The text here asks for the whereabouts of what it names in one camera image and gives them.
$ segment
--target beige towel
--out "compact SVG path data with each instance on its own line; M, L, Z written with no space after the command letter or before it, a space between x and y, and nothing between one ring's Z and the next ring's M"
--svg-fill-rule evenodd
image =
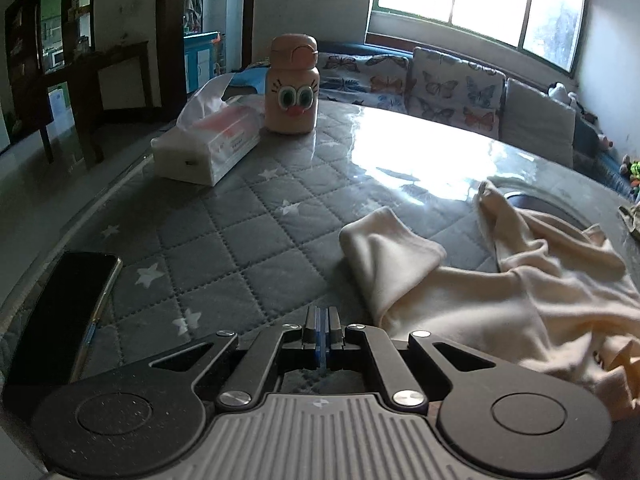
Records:
M640 205L621 205L618 212L632 237L640 241Z
M443 247L391 209L345 226L340 245L376 325L430 330L593 391L619 419L640 412L640 295L599 226L584 232L478 193L497 274L440 266Z

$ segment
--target tissue box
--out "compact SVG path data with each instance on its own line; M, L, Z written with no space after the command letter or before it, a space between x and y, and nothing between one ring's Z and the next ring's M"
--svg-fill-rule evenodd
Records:
M175 128L151 141L157 175L214 186L258 143L260 106L222 101L233 76L207 82L182 109Z
M201 129L175 126L151 141L156 174L214 186L258 143L260 122L252 108L232 105L207 117Z

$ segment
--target cartoon eyes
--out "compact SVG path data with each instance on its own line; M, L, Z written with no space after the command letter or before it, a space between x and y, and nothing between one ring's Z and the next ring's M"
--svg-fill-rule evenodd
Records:
M295 105L309 110L313 102L314 91L311 86L301 86L298 91L293 86L282 86L278 90L278 104L284 111Z
M293 86L282 86L278 90L278 104L283 110L288 110L296 104L296 89Z
M305 110L309 110L314 103L314 91L311 86L301 86L298 88L298 106L302 106Z

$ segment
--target smartphone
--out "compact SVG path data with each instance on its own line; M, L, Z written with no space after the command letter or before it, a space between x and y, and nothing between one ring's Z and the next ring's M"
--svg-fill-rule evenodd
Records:
M113 254L63 253L40 293L2 390L4 408L29 423L39 402L77 380L122 261Z

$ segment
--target cushion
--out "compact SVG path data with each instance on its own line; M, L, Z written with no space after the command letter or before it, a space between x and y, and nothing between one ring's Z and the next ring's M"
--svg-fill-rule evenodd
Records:
M515 79L507 80L500 140L573 168L574 126L572 108Z
M437 50L414 50L406 104L416 117L498 138L505 75Z
M267 77L267 70L268 68L257 66L237 72L234 74L229 86L252 86L258 94L264 94L264 81Z
M404 90L409 60L403 56L347 56L321 52L319 97L406 113Z

